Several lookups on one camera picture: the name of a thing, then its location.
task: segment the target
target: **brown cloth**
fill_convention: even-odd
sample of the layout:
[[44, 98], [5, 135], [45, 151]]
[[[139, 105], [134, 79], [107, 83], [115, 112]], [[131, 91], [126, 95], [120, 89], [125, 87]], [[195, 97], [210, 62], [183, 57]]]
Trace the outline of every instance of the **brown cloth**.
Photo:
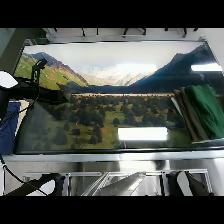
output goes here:
[[181, 88], [181, 91], [174, 90], [174, 95], [184, 117], [187, 129], [190, 132], [192, 141], [199, 142], [208, 140], [209, 138], [203, 129], [200, 120], [184, 91], [184, 88]]

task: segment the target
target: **green hillside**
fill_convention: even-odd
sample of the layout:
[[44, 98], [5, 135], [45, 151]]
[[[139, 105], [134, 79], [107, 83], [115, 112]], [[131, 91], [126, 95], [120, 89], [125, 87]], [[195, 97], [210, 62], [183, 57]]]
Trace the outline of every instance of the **green hillside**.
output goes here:
[[[15, 76], [23, 78], [31, 78], [32, 66], [37, 62], [34, 58], [22, 56], [17, 66]], [[86, 84], [75, 77], [73, 74], [67, 71], [51, 68], [45, 66], [45, 69], [41, 71], [40, 86], [51, 90], [59, 90], [60, 85], [66, 85], [68, 82], [75, 82], [80, 86], [86, 86]]]

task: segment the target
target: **table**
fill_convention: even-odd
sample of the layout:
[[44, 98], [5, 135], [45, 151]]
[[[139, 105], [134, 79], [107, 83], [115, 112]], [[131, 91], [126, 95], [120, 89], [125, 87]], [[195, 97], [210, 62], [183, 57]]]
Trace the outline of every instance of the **table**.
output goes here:
[[[15, 75], [29, 77], [32, 63], [45, 57], [49, 64], [41, 86], [61, 90], [67, 102], [35, 104], [17, 134], [16, 154], [125, 157], [223, 149], [222, 140], [192, 144], [170, 100], [174, 88], [208, 83], [223, 102], [222, 72], [191, 70], [194, 64], [217, 62], [206, 41], [36, 43], [24, 47]], [[168, 129], [165, 141], [118, 140], [118, 128], [158, 126]]]

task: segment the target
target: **landscape print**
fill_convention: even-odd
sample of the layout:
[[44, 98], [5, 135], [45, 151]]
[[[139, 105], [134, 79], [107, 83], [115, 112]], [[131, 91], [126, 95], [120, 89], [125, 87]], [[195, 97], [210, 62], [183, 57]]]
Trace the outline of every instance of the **landscape print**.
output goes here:
[[[63, 92], [67, 102], [35, 105], [18, 151], [185, 147], [191, 140], [171, 101], [173, 89], [208, 83], [222, 100], [222, 73], [191, 69], [215, 62], [202, 42], [27, 46], [15, 75], [30, 78], [32, 65], [42, 58], [48, 63], [40, 86]], [[167, 127], [168, 139], [120, 142], [117, 130], [125, 127]]]

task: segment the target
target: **green cloth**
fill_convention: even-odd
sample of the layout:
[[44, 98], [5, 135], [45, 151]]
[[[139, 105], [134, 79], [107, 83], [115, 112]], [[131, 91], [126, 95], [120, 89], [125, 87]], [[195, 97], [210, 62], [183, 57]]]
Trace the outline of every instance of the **green cloth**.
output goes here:
[[209, 85], [188, 86], [185, 92], [210, 139], [224, 138], [224, 113]]

